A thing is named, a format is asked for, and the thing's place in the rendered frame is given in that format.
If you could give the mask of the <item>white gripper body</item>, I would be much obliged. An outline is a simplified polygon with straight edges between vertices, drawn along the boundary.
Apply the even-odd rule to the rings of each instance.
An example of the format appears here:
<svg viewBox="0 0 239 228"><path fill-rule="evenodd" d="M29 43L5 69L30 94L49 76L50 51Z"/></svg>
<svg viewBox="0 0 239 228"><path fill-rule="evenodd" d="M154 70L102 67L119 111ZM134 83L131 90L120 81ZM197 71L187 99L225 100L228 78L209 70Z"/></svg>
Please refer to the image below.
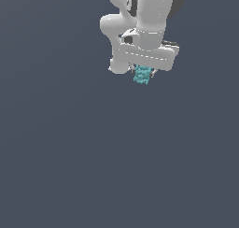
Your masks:
<svg viewBox="0 0 239 228"><path fill-rule="evenodd" d="M178 53L179 47L170 45L161 45L155 50L143 50L129 44L121 44L119 47L119 55L123 61L164 71L172 69Z"/></svg>

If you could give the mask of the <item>teal bumpy object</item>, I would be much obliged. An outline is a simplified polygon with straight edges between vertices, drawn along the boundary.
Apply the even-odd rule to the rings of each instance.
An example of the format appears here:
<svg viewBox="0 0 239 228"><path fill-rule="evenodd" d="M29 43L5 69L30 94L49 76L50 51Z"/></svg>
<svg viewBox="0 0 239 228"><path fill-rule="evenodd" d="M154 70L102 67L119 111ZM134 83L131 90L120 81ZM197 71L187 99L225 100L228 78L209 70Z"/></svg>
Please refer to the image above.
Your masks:
<svg viewBox="0 0 239 228"><path fill-rule="evenodd" d="M152 68L147 66L137 65L134 71L135 71L134 81L140 84L148 85Z"/></svg>

